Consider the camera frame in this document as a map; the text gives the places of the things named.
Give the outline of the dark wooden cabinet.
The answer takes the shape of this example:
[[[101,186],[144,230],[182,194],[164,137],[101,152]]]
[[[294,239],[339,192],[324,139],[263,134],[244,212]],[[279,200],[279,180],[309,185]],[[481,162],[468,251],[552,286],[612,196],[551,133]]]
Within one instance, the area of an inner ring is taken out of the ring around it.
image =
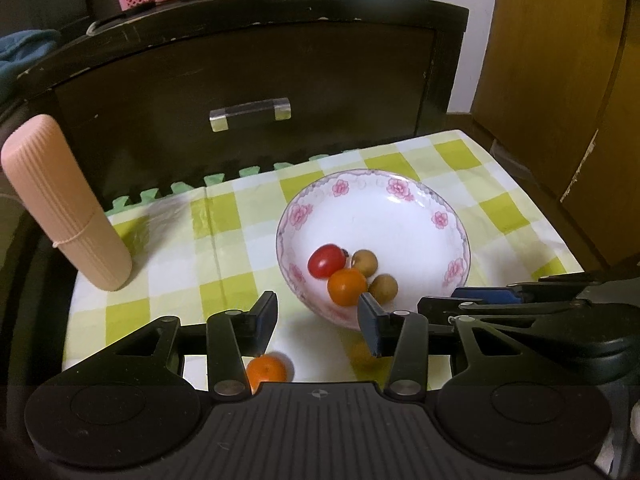
[[[177,0],[112,18],[26,70],[1,132],[52,116],[104,208],[424,136],[444,122],[468,18],[433,0]],[[211,110],[279,98],[289,120],[210,128]]]

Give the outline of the brown longan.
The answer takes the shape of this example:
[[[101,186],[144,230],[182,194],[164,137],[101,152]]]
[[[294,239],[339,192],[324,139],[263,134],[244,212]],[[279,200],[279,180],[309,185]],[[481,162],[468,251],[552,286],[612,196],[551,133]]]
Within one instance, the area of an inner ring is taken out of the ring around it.
[[[390,274],[378,274],[369,285],[369,294],[380,304],[388,304],[398,294],[398,283]]]
[[[370,278],[378,270],[378,257],[369,249],[359,249],[352,254],[350,266],[365,278]]]

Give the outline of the small orange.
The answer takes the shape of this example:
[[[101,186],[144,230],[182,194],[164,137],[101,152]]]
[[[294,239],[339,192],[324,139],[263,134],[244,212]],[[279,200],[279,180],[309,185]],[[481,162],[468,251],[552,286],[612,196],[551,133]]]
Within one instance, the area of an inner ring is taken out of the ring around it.
[[[264,382],[287,382],[288,368],[280,358],[271,354],[258,356],[245,367],[252,393]]]

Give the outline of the blue cloth pile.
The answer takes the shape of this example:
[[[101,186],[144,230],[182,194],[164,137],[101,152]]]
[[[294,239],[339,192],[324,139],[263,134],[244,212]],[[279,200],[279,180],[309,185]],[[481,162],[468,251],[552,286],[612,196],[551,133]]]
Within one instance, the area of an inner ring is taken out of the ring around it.
[[[1,102],[11,96],[18,75],[56,49],[61,38],[54,29],[21,30],[1,38]]]

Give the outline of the green foam mat edge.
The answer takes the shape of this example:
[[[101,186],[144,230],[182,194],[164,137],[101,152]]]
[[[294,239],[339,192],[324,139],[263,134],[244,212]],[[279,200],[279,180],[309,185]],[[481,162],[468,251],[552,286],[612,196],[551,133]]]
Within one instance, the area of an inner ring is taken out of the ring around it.
[[[200,188],[201,186],[212,186],[231,181],[236,178],[247,178],[263,174],[267,170],[281,170],[292,167],[292,162],[274,162],[271,166],[262,168],[261,166],[247,166],[238,170],[233,170],[230,174],[218,172],[218,174],[206,174],[204,177],[196,177],[192,182],[176,181],[169,183],[166,188],[147,188],[146,190],[129,192],[126,195],[118,196],[112,200],[111,206],[107,208],[105,214],[107,217],[128,209],[147,205],[160,200],[161,198],[175,196]]]

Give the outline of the brown wooden wardrobe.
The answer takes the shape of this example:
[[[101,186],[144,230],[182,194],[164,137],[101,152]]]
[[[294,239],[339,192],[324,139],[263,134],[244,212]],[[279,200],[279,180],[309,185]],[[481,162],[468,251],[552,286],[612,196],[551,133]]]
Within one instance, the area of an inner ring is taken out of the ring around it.
[[[639,255],[639,0],[496,0],[472,113],[605,264]]]

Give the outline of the pink ribbed cylindrical case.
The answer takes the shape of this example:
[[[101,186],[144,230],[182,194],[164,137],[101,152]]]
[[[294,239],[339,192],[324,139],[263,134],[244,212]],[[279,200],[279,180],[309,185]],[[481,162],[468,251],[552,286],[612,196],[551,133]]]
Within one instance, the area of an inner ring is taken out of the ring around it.
[[[53,117],[37,115],[12,132],[2,146],[1,166],[53,247],[91,284],[109,292],[126,284],[130,252]]]

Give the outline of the orange tangerine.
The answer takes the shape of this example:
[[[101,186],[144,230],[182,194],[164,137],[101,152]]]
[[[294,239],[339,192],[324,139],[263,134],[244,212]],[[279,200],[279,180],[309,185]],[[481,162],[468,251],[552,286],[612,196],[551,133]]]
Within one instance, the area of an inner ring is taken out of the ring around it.
[[[328,279],[328,293],[339,307],[355,307],[361,294],[368,290],[366,277],[357,269],[341,269]]]

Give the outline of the oblong red cherry tomato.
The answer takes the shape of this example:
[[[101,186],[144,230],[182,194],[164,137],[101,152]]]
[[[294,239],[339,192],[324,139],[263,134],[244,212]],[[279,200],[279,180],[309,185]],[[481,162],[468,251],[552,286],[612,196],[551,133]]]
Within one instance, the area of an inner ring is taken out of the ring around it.
[[[348,252],[335,244],[325,244],[317,248],[309,257],[307,270],[313,278],[327,280],[333,273],[344,269]]]

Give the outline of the white floral porcelain plate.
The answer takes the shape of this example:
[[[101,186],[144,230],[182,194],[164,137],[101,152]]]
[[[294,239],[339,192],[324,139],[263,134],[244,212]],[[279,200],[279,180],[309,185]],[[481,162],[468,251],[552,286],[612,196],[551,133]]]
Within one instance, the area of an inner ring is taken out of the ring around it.
[[[354,330],[356,308],[334,304],[326,281],[307,270],[309,257],[325,244],[375,253],[378,273],[399,286],[385,306],[390,310],[416,310],[424,296],[450,296],[471,269],[468,234],[446,200],[383,170],[344,170],[312,182],[286,206],[276,232],[278,265],[293,294],[315,314]]]

